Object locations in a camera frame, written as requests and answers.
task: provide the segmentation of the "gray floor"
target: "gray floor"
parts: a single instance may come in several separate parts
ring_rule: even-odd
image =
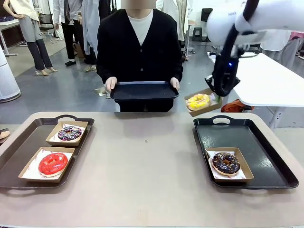
[[[213,64],[206,52],[213,50],[210,46],[196,46],[196,54],[184,63],[180,97],[175,101],[171,112],[185,112],[184,96],[207,88],[204,78],[212,73]],[[41,111],[119,111],[118,105],[111,99],[99,97],[94,89],[102,87],[101,78],[95,73],[84,73],[85,65],[80,61],[75,66],[65,67],[67,59],[65,49],[51,57],[58,73],[48,77],[34,76],[34,68],[16,78],[22,96],[8,103],[0,104],[0,124],[20,124],[31,114]],[[294,71],[304,76],[304,61],[296,58]],[[234,92],[230,100],[237,99]],[[272,114],[265,107],[257,107],[253,113],[258,114],[266,123]],[[288,108],[279,127],[304,128],[304,108]]]

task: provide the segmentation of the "tray rim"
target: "tray rim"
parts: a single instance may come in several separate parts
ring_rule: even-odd
[[[54,186],[50,186],[50,187],[9,187],[9,186],[1,186],[1,183],[0,183],[0,189],[7,189],[7,190],[57,189],[57,188],[63,186],[66,183],[66,181],[68,180],[68,178],[70,176],[71,171],[73,170],[74,164],[77,161],[78,155],[80,154],[80,152],[82,150],[82,147],[83,147],[83,145],[84,145],[84,143],[86,141],[86,138],[89,135],[89,133],[90,133],[90,131],[91,131],[93,125],[94,125],[95,119],[93,119],[93,118],[77,118],[77,117],[75,117],[73,115],[70,115],[70,114],[62,114],[62,115],[59,115],[59,116],[53,117],[53,118],[52,117],[35,118],[31,122],[29,122],[29,124],[26,126],[26,128],[16,137],[15,140],[13,140],[9,144],[9,146],[3,151],[3,153],[0,154],[0,157],[3,156],[3,155],[5,155],[6,151],[12,146],[12,144],[16,140],[18,140],[18,138],[21,136],[21,134],[23,134],[34,122],[38,123],[38,122],[42,122],[41,120],[54,120],[54,121],[57,121],[57,123],[58,123],[58,120],[61,119],[61,118],[72,118],[75,121],[86,121],[86,122],[88,122],[88,125],[87,125],[87,127],[86,127],[86,129],[84,131],[84,134],[83,134],[84,136],[81,139],[82,142],[80,142],[80,145],[79,146],[75,146],[75,147],[69,146],[70,148],[74,148],[75,150],[79,148],[79,151],[78,152],[74,152],[73,157],[71,158],[71,161],[70,161],[69,165],[72,165],[72,167],[71,167],[70,171],[66,171],[65,174],[64,174],[64,175],[67,175],[66,179],[64,181],[62,181],[62,183],[61,182],[59,182],[59,183],[50,183],[50,184],[54,184]]]
[[[117,85],[146,85],[146,84],[150,84],[150,85],[170,85],[169,82],[167,81],[134,81],[134,82],[118,82]],[[172,98],[153,98],[153,99],[148,99],[148,98],[145,98],[145,99],[125,99],[125,100],[121,100],[121,99],[115,99],[114,98],[114,93],[115,93],[115,89],[111,91],[110,93],[110,97],[115,100],[115,101],[118,101],[118,102],[130,102],[130,101],[158,101],[158,100],[174,100],[175,98],[177,98],[180,93],[173,89],[173,92],[175,93],[175,96],[173,96]]]
[[[206,149],[205,149],[205,146],[204,146],[204,143],[203,141],[201,140],[200,136],[199,136],[199,132],[198,132],[198,126],[200,125],[198,123],[198,121],[201,119],[201,120],[210,120],[210,121],[213,121],[215,119],[219,119],[219,118],[224,118],[224,119],[229,119],[230,121],[231,120],[238,120],[240,122],[243,122],[245,123],[246,121],[250,121],[252,124],[254,124],[254,126],[260,131],[261,134],[262,131],[258,128],[258,126],[255,124],[255,122],[251,119],[235,119],[235,118],[232,118],[230,116],[226,116],[226,115],[216,115],[212,118],[196,118],[193,120],[193,123],[194,123],[194,126],[195,126],[195,132],[196,132],[196,135],[198,137],[198,140],[199,140],[199,143],[200,143],[200,147],[202,149],[202,153],[204,155],[204,161],[205,161],[205,164],[207,166],[207,170],[208,170],[208,174],[209,174],[209,177],[210,177],[210,180],[211,182],[220,187],[220,188],[230,188],[230,189],[248,189],[248,190],[281,190],[281,189],[295,189],[299,186],[299,180],[297,179],[297,177],[295,176],[295,174],[292,172],[292,170],[289,168],[289,166],[286,164],[286,162],[282,159],[282,157],[280,156],[280,154],[277,152],[277,150],[272,146],[271,142],[267,139],[267,142],[268,144],[275,150],[275,152],[277,153],[277,155],[280,157],[280,159],[284,162],[284,164],[287,166],[287,168],[290,170],[290,172],[293,174],[294,178],[296,179],[297,181],[297,184],[295,186],[291,186],[291,187],[268,187],[268,188],[261,188],[261,187],[246,187],[246,186],[223,186],[223,185],[220,185],[219,183],[216,183],[214,178],[213,178],[213,175],[212,175],[212,171],[211,171],[211,168],[208,166],[208,156],[207,156],[207,152],[206,152]],[[214,125],[219,125],[219,126],[223,126],[223,125],[229,125],[227,123],[214,123],[212,125],[200,125],[200,126],[214,126]]]

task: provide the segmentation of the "person's left hand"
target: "person's left hand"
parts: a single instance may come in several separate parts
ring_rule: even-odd
[[[173,86],[173,88],[175,88],[177,91],[179,91],[179,89],[180,89],[180,82],[177,80],[177,78],[175,78],[175,77],[171,78],[170,83]]]

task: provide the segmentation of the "red frosted donut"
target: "red frosted donut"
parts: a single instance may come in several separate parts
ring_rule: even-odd
[[[63,171],[68,162],[63,153],[52,153],[44,157],[39,164],[39,172],[47,177],[53,177]]]

